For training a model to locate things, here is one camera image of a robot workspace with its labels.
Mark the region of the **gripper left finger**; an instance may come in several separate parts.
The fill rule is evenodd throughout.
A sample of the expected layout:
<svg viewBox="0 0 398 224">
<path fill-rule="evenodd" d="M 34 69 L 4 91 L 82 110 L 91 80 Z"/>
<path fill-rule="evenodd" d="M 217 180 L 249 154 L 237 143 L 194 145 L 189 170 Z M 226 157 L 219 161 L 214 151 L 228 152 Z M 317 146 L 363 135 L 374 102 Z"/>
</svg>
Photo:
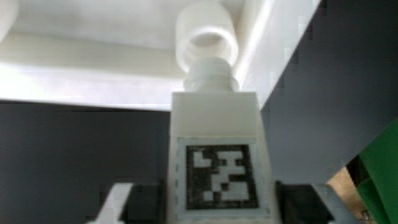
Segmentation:
<svg viewBox="0 0 398 224">
<path fill-rule="evenodd" d="M 98 215 L 88 224 L 164 224 L 166 187 L 159 183 L 116 183 Z"/>
</svg>

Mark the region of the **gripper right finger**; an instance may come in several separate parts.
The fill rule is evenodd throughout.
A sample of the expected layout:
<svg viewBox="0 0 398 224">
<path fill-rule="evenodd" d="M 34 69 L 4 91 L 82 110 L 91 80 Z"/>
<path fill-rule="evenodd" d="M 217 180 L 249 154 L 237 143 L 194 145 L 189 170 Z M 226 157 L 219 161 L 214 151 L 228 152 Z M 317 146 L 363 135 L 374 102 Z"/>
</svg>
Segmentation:
<svg viewBox="0 0 398 224">
<path fill-rule="evenodd" d="M 276 182 L 283 224 L 363 224 L 328 184 Z"/>
</svg>

